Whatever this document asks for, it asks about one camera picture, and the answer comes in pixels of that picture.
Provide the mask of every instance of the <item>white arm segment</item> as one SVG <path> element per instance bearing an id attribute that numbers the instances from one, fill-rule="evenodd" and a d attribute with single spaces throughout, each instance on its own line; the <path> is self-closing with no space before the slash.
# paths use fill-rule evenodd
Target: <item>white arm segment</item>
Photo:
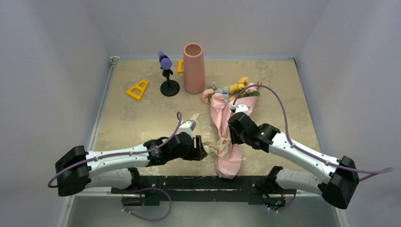
<path id="1" fill-rule="evenodd" d="M 85 188 L 113 187 L 124 189 L 132 184 L 131 180 L 131 172 L 128 169 L 118 169 L 92 177 L 91 182 Z"/>
<path id="2" fill-rule="evenodd" d="M 146 147 L 143 145 L 138 145 L 133 148 L 126 148 L 121 150 L 113 150 L 113 151 L 88 151 L 89 154 L 86 155 L 87 159 L 93 157 L 99 157 L 105 154 L 112 154 L 112 153 L 120 153 L 120 152 L 133 152 L 132 155 L 121 155 L 121 156 L 113 156 L 113 157 L 106 157 L 102 159 L 98 159 L 97 161 L 91 161 L 87 163 L 87 166 L 91 167 L 89 171 L 89 178 L 94 178 L 99 174 L 106 173 L 114 170 L 121 170 L 131 167 L 146 167 L 149 164 L 148 156 L 149 153 L 144 154 L 135 154 L 135 152 L 145 151 L 147 150 Z"/>
<path id="3" fill-rule="evenodd" d="M 195 127 L 196 127 L 196 122 L 194 120 L 181 122 L 181 125 L 178 128 L 178 133 L 186 132 L 188 135 L 191 136 L 191 138 L 193 138 L 192 131 L 195 129 Z"/>
<path id="4" fill-rule="evenodd" d="M 322 181 L 311 173 L 297 172 L 284 168 L 280 170 L 276 177 L 276 183 L 283 189 L 297 189 L 322 195 L 322 192 L 317 187 Z"/>
<path id="5" fill-rule="evenodd" d="M 338 164 L 336 157 L 331 157 L 320 152 L 317 152 L 307 146 L 304 146 L 294 140 L 292 140 L 294 144 L 299 146 L 300 148 L 308 151 L 317 156 L 321 156 L 322 158 L 329 160 L 331 163 Z M 306 169 L 308 172 L 312 173 L 318 179 L 320 179 L 323 183 L 328 183 L 331 179 L 329 173 L 334 173 L 336 171 L 336 167 L 329 166 L 324 162 L 316 160 L 301 151 L 292 148 L 291 145 L 287 142 L 286 135 L 281 132 L 277 133 L 273 138 L 273 144 L 269 146 L 269 153 L 274 155 L 278 155 L 283 157 L 298 166 Z"/>

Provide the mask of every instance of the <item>marble surface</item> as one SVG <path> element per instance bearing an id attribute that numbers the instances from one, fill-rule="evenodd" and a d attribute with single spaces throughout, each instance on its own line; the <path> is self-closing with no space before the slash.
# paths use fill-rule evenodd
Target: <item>marble surface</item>
<path id="1" fill-rule="evenodd" d="M 194 135 L 201 135 L 203 141 L 216 142 L 218 132 L 210 118 L 210 106 L 201 94 L 186 93 L 183 76 L 177 74 L 178 61 L 173 62 L 174 75 L 180 92 L 174 97 L 160 93 L 161 76 L 158 61 L 119 61 L 109 88 L 105 109 L 100 122 L 96 151 L 129 148 L 151 139 L 170 136 L 176 127 L 176 112 L 183 113 L 188 120 L 193 114 L 200 113 Z M 316 134 L 306 104 L 305 96 L 293 61 L 206 61 L 206 82 L 217 82 L 221 86 L 236 83 L 241 77 L 249 77 L 251 82 L 262 81 L 274 89 L 284 103 L 288 116 L 290 135 L 293 139 L 319 151 Z M 125 91 L 141 80 L 149 81 L 141 101 Z M 275 96 L 266 89 L 251 114 L 258 125 L 269 123 L 284 130 L 283 113 Z M 266 175 L 273 166 L 302 171 L 297 165 L 272 154 L 253 150 L 240 145 L 243 162 L 240 175 Z M 141 175 L 217 175 L 216 156 L 210 154 L 204 160 L 184 161 L 176 159 L 164 166 L 139 168 Z"/>

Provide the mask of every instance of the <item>yellow triangular block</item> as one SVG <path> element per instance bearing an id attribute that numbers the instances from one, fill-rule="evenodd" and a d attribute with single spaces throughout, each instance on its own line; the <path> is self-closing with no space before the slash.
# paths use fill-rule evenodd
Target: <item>yellow triangular block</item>
<path id="1" fill-rule="evenodd" d="M 181 74 L 181 73 L 184 72 L 183 64 L 184 64 L 184 61 L 183 61 L 183 60 L 179 60 L 179 61 L 178 61 L 178 67 L 177 67 L 177 73 L 178 73 L 178 74 Z"/>
<path id="2" fill-rule="evenodd" d="M 128 89 L 128 91 L 126 93 L 129 96 L 131 96 L 135 99 L 138 99 L 140 101 L 142 99 L 143 93 L 145 93 L 147 87 L 148 87 L 148 82 L 146 80 L 143 80 L 143 81 L 139 82 L 138 84 L 136 84 L 135 86 Z M 135 89 L 140 91 L 139 95 L 137 95 L 133 92 Z"/>

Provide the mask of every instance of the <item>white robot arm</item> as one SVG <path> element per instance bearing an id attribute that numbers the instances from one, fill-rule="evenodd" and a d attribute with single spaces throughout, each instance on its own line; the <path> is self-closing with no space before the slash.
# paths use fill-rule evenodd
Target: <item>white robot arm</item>
<path id="1" fill-rule="evenodd" d="M 192 137 L 196 123 L 181 122 L 179 134 L 174 135 L 164 146 L 154 149 L 167 137 L 149 140 L 132 148 L 113 151 L 85 151 L 76 146 L 56 162 L 57 188 L 59 196 L 70 196 L 87 188 L 112 187 L 116 189 L 138 189 L 140 186 L 137 167 L 159 166 L 182 158 L 201 161 L 207 153 L 200 136 Z M 67 170 L 71 165 L 83 162 Z"/>
<path id="2" fill-rule="evenodd" d="M 228 121 L 230 136 L 233 144 L 247 144 L 254 149 L 261 149 L 283 157 L 308 172 L 297 172 L 275 166 L 266 178 L 266 187 L 282 189 L 297 189 L 321 195 L 331 205 L 346 209 L 348 203 L 359 183 L 357 173 L 340 169 L 331 165 L 334 163 L 340 166 L 356 168 L 354 161 L 346 156 L 342 159 L 331 157 L 317 152 L 294 140 L 290 144 L 285 133 L 269 125 L 257 126 L 248 116 L 248 108 L 239 104 L 233 109 L 235 114 Z M 315 156 L 327 160 L 322 162 L 310 155 L 307 155 L 292 145 Z"/>

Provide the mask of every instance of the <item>blue flower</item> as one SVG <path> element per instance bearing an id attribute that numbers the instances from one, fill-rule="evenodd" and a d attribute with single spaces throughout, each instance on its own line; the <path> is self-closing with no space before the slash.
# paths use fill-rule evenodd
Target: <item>blue flower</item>
<path id="1" fill-rule="evenodd" d="M 222 88 L 222 93 L 223 94 L 228 94 L 230 92 L 230 88 L 229 87 L 223 87 Z"/>
<path id="2" fill-rule="evenodd" d="M 224 94 L 224 97 L 226 98 L 224 101 L 228 103 L 229 94 Z"/>
<path id="3" fill-rule="evenodd" d="M 216 82 L 211 82 L 210 84 L 208 84 L 208 89 L 213 89 L 216 90 L 218 88 L 218 85 Z"/>

